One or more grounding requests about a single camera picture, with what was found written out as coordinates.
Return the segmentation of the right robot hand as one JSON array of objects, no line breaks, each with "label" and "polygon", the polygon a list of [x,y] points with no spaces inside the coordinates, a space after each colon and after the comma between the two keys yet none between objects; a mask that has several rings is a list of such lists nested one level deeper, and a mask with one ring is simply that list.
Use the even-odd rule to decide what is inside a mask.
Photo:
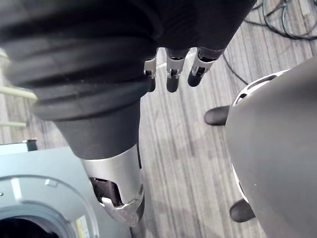
[{"label": "right robot hand", "polygon": [[154,91],[166,51],[166,87],[178,88],[186,55],[196,87],[223,54],[253,0],[3,0],[0,48],[14,86],[36,96],[81,159],[98,202],[132,227],[144,212],[139,181],[141,98]]}]

